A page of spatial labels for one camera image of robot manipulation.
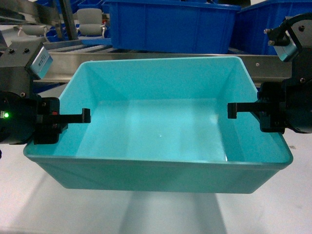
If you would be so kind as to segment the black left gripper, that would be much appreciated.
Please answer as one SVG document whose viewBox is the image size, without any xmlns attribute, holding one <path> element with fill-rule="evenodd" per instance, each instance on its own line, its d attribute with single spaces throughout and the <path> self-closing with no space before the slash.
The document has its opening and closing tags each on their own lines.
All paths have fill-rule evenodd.
<svg viewBox="0 0 312 234">
<path fill-rule="evenodd" d="M 56 97 L 22 98 L 10 92 L 0 93 L 1 144 L 55 144 L 59 135 L 68 129 L 68 123 L 91 123 L 91 110 L 81 114 L 59 115 L 60 101 Z M 59 123 L 37 123 L 37 116 L 59 115 Z"/>
</svg>

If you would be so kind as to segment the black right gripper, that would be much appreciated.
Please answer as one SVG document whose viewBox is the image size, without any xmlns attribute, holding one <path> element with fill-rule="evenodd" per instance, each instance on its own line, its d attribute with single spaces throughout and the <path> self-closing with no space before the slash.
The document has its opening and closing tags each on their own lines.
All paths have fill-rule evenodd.
<svg viewBox="0 0 312 234">
<path fill-rule="evenodd" d="M 264 82 L 257 94 L 258 102 L 233 102 L 227 104 L 228 119 L 237 119 L 238 113 L 251 113 L 259 120 L 265 133 L 284 133 L 285 129 L 300 134 L 312 132 L 312 82 L 288 84 Z M 267 106 L 261 110 L 261 104 Z"/>
</svg>

